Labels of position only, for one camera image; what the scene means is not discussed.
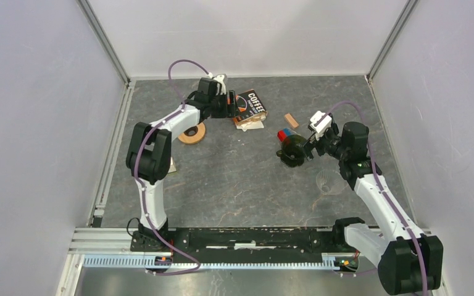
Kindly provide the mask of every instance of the cable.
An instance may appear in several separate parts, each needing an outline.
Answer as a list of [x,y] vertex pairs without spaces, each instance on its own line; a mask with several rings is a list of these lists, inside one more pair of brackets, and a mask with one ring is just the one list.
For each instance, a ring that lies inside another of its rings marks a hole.
[[360,255],[359,250],[355,250],[355,255],[353,256],[353,260],[355,261],[355,259],[358,259],[359,255]]
[[130,233],[130,231],[128,230],[128,228],[130,227],[130,223],[131,223],[134,219],[136,219],[138,223],[141,222],[141,220],[139,220],[139,218],[137,218],[137,217],[133,217],[132,219],[128,220],[128,224],[126,224],[126,233],[127,233],[129,236],[131,236],[131,237],[133,237],[133,234]]
[[175,85],[173,83],[173,79],[172,79],[172,68],[173,66],[175,66],[176,64],[179,64],[179,63],[190,63],[190,64],[194,64],[195,66],[199,67],[202,71],[204,71],[204,73],[206,73],[206,75],[208,75],[210,72],[208,72],[202,65],[200,65],[199,63],[193,61],[193,60],[188,60],[188,59],[180,59],[180,60],[176,60],[175,62],[173,62],[169,67],[168,67],[168,84],[173,88],[173,90],[175,91],[175,93],[177,93],[177,96],[182,100],[182,104],[183,104],[183,109],[185,108],[185,97],[182,95],[182,93],[179,91],[179,89],[177,88],[177,85]]
[[353,268],[353,267],[351,267],[351,266],[349,266],[349,265],[344,265],[344,268],[347,268],[347,269],[353,271],[354,273],[356,273],[357,270],[359,269],[358,267],[357,267],[357,268]]
[[343,273],[343,272],[337,272],[337,271],[333,270],[333,272],[335,274],[338,274],[339,276],[341,276],[341,278],[356,278],[357,276],[365,276],[365,275],[368,275],[368,274],[372,274],[376,271],[377,271],[376,268],[369,269],[369,270],[366,270],[366,271],[356,272],[356,273]]
[[172,118],[176,117],[177,115],[181,114],[182,112],[184,112],[184,109],[186,107],[186,103],[184,101],[184,97],[181,95],[181,92],[179,92],[178,88],[174,85],[173,81],[172,81],[172,68],[174,65],[176,64],[179,64],[181,62],[187,62],[187,63],[191,63],[191,64],[194,64],[196,66],[198,66],[199,68],[201,68],[204,73],[206,74],[209,74],[209,72],[201,65],[199,65],[198,63],[192,61],[192,60],[186,60],[186,59],[181,59],[181,60],[176,60],[175,62],[173,62],[170,67],[168,68],[168,82],[170,83],[170,85],[172,86],[172,88],[175,90],[175,92],[177,93],[177,95],[181,98],[182,100],[182,108],[181,110],[177,110],[176,112],[173,112],[172,114],[170,114],[168,117],[166,117],[164,120],[162,120],[161,122],[159,122],[158,124],[156,124],[155,126],[152,127],[152,129],[150,129],[150,131],[148,132],[148,134],[146,134],[146,136],[144,137],[142,143],[141,143],[141,146],[139,147],[139,151],[137,152],[137,157],[135,158],[135,165],[133,167],[133,177],[135,178],[135,181],[139,182],[140,185],[141,185],[141,197],[142,197],[142,208],[143,208],[143,212],[144,212],[144,216],[146,217],[146,221],[148,222],[148,224],[150,225],[150,228],[152,229],[153,233],[155,234],[155,236],[163,243],[165,244],[168,248],[172,249],[173,251],[179,253],[180,255],[183,255],[184,257],[190,259],[191,261],[195,262],[195,264],[197,264],[197,266],[195,266],[194,268],[190,268],[190,269],[185,269],[185,270],[180,270],[180,271],[174,271],[172,273],[154,273],[155,275],[158,275],[158,276],[176,276],[176,275],[179,275],[179,274],[186,274],[186,273],[192,273],[196,270],[198,270],[200,267],[201,267],[201,263],[199,262],[199,260],[195,259],[194,257],[188,255],[187,253],[179,250],[178,248],[174,247],[172,244],[170,244],[169,242],[167,242],[160,234],[159,232],[157,231],[157,229],[155,228],[155,226],[152,224],[152,221],[150,220],[150,215],[148,213],[148,208],[146,207],[146,186],[144,185],[144,183],[142,182],[141,179],[139,179],[139,163],[141,161],[141,155],[143,154],[143,150],[144,150],[144,146],[145,146],[145,143],[148,142],[148,139],[150,138],[150,136],[155,132],[156,129],[160,128],[165,121],[169,121],[171,120]]
[[[360,111],[360,107],[357,104],[355,104],[351,101],[342,101],[342,102],[338,102],[337,104],[333,105],[330,108],[330,111],[328,111],[326,114],[324,114],[324,116],[319,120],[319,122],[317,122],[316,125],[318,125],[326,117],[326,115],[328,115],[331,112],[335,111],[335,109],[337,109],[338,107],[340,107],[342,105],[350,105],[353,108],[355,108],[355,110],[359,114],[360,121],[362,122],[362,124],[365,125],[364,114]],[[379,175],[377,174],[377,171],[376,171],[375,154],[373,153],[373,149],[372,149],[372,145],[370,143],[370,138],[369,137],[368,137],[368,151],[370,153],[370,158],[371,158],[371,162],[372,162],[373,177],[375,178],[375,182],[377,183],[377,186],[379,187],[379,189],[380,189],[381,193],[383,194],[384,198],[386,199],[386,201],[389,203],[389,206],[392,208],[393,212],[395,212],[395,214],[397,215],[397,217],[401,221],[402,225],[404,225],[404,227],[406,228],[408,234],[412,238],[412,242],[413,242],[413,244],[415,246],[415,249],[417,251],[418,263],[419,263],[419,267],[420,267],[420,275],[421,275],[421,279],[422,279],[422,295],[428,295],[428,281],[427,281],[427,278],[426,278],[426,266],[425,266],[425,263],[424,263],[424,257],[422,256],[422,251],[420,250],[420,246],[418,244],[418,240],[415,237],[414,232],[410,229],[410,226],[409,226],[408,222],[406,221],[406,219],[404,219],[404,216],[402,215],[401,211],[399,211],[399,209],[397,208],[395,203],[393,203],[393,201],[389,198],[388,193],[386,193],[386,191],[384,190],[384,187],[383,187],[383,185],[382,185],[382,183],[379,179]]]

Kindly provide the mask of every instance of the tape roll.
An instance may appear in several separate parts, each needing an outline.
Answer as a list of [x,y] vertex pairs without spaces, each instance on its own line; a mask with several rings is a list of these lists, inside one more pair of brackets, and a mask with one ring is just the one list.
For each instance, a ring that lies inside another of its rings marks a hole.
[[199,143],[205,135],[206,127],[204,126],[204,123],[201,122],[193,128],[189,128],[184,133],[180,134],[177,138],[179,139],[179,141],[187,145],[192,145]]

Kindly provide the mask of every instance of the metal frame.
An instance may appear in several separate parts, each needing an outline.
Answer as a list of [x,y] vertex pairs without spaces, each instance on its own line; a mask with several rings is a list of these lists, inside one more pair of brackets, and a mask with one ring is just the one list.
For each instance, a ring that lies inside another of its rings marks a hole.
[[99,185],[96,187],[95,203],[92,204],[92,207],[89,211],[89,226],[96,226],[94,224],[94,220],[97,221],[97,219],[99,219],[98,221],[101,221],[102,216],[104,215],[104,208],[106,206],[108,193],[110,192],[110,185],[114,176],[115,163],[119,154],[121,139],[128,117],[128,111],[130,109],[131,97],[133,95],[135,83],[135,80],[130,82],[127,89],[125,90],[124,96],[119,106],[114,130],[112,132],[112,137],[110,138],[110,146],[108,147],[106,160],[102,169],[101,179],[99,180]]
[[130,77],[126,73],[126,70],[124,70],[124,67],[121,64],[119,57],[115,53],[114,47],[108,40],[108,37],[102,29],[101,23],[99,23],[99,19],[93,12],[90,3],[88,2],[88,0],[77,0],[77,3],[81,7],[86,18],[88,19],[91,28],[93,29],[95,35],[97,36],[97,39],[101,43],[102,48],[104,48],[104,50],[106,51],[108,58],[112,61],[115,70],[119,74],[119,77],[122,79],[122,81],[124,81],[125,84],[128,84],[130,82]]
[[[170,252],[131,252],[131,237],[122,228],[76,228],[56,296],[74,296],[83,267],[86,268],[167,268],[155,264],[156,257],[170,256]],[[353,253],[323,253],[323,263],[279,265],[203,265],[201,269],[321,269],[333,270],[335,257],[352,257]],[[190,268],[193,264],[180,264],[170,268]],[[442,282],[434,296],[449,296],[446,283]]]
[[68,255],[66,263],[57,286],[56,296],[74,296],[81,269],[83,267],[84,255]]
[[381,51],[377,55],[377,58],[375,59],[375,62],[372,65],[372,68],[366,75],[367,79],[369,81],[373,80],[373,77],[377,74],[377,71],[380,69],[381,64],[384,62],[386,59],[386,56],[388,55],[388,52],[390,49],[393,47],[393,44],[395,43],[395,40],[397,40],[397,37],[401,33],[402,28],[408,21],[408,18],[410,17],[410,14],[413,12],[415,6],[417,5],[418,0],[408,0],[406,2],[406,5],[401,11],[401,14],[397,18],[397,22],[391,29],[383,47],[381,48]]

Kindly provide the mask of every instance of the gray table surface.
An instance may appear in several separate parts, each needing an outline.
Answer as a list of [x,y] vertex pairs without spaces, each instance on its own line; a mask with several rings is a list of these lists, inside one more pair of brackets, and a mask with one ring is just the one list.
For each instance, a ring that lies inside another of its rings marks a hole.
[[[197,87],[198,79],[176,80],[185,94]],[[342,180],[333,195],[322,194],[315,178],[321,170],[338,172],[331,157],[316,158],[303,166],[289,168],[275,152],[280,148],[277,131],[288,127],[291,113],[299,122],[295,131],[305,137],[309,118],[326,112],[333,104],[358,103],[370,128],[377,163],[404,210],[410,208],[390,152],[383,126],[362,76],[307,76],[271,78],[230,78],[237,93],[255,89],[268,110],[264,129],[243,132],[230,119],[208,119],[207,134],[198,144],[172,144],[178,171],[164,180],[164,205],[170,227],[214,226],[329,226],[335,219],[358,216],[368,224],[375,220],[361,199]],[[135,181],[125,166],[134,125],[151,122],[174,110],[179,98],[165,80],[137,81],[106,204],[102,227],[125,227],[140,217]],[[347,121],[359,121],[352,107],[334,113],[342,129]]]
[[255,269],[206,270],[182,276],[151,276],[145,274],[144,270],[133,268],[83,268],[75,295],[385,296],[388,294],[382,288],[377,273],[355,278],[340,278],[331,271],[322,270]]

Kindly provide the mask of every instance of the dark speckled floor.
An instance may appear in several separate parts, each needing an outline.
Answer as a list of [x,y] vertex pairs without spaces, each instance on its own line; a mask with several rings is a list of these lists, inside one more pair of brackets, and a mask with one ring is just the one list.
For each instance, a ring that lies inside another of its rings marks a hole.
[[[177,80],[184,93],[196,89],[198,80]],[[243,132],[231,120],[205,121],[206,137],[194,146],[172,144],[178,172],[164,184],[164,204],[171,227],[209,226],[326,226],[335,219],[359,216],[375,224],[368,208],[349,188],[336,195],[323,195],[315,183],[322,169],[338,171],[331,157],[316,158],[298,168],[288,168],[275,156],[277,131],[288,127],[284,114],[291,113],[306,125],[317,110],[325,112],[334,103],[352,100],[364,111],[376,160],[386,180],[410,215],[395,161],[382,129],[368,85],[362,76],[309,76],[230,78],[237,93],[254,88],[268,110],[264,129]],[[139,195],[124,161],[134,125],[150,122],[174,110],[179,99],[167,81],[137,81],[115,167],[102,227],[125,227],[131,217],[140,217]],[[335,112],[342,127],[359,120],[355,110]]]

